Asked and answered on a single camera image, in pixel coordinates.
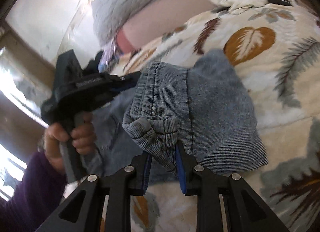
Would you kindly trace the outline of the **purple left sleeve forearm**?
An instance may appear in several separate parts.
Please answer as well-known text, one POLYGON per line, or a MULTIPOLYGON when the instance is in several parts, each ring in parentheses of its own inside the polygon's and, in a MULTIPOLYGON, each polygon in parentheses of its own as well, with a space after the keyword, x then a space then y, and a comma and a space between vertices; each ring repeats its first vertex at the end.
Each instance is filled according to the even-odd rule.
POLYGON ((13 197, 1 204, 1 231, 36 231, 60 204, 66 184, 44 152, 36 152, 13 197))

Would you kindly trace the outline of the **person's left hand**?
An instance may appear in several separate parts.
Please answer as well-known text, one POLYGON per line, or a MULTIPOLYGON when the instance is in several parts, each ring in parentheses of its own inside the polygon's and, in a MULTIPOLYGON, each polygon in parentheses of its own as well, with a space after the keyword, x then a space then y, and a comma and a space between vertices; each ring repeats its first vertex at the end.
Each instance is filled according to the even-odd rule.
POLYGON ((61 175, 65 174, 60 143, 72 141, 72 146, 80 155, 88 155, 96 150, 97 136, 92 124, 93 115, 83 113, 83 124, 74 128, 69 133, 59 123, 50 125, 44 132, 44 154, 50 165, 61 175))

